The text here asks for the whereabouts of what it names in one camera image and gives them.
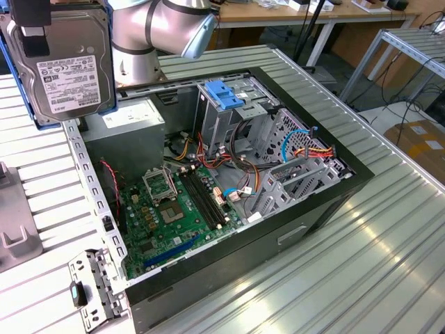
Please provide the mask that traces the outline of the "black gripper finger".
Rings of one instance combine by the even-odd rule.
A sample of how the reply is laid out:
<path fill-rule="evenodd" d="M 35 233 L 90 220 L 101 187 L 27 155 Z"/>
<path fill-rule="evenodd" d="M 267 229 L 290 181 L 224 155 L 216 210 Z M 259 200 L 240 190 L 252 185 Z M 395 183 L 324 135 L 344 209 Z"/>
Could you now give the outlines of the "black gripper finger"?
<path fill-rule="evenodd" d="M 48 56 L 50 52 L 45 27 L 51 25 L 51 2 L 12 0 L 10 14 L 17 26 L 26 57 Z"/>

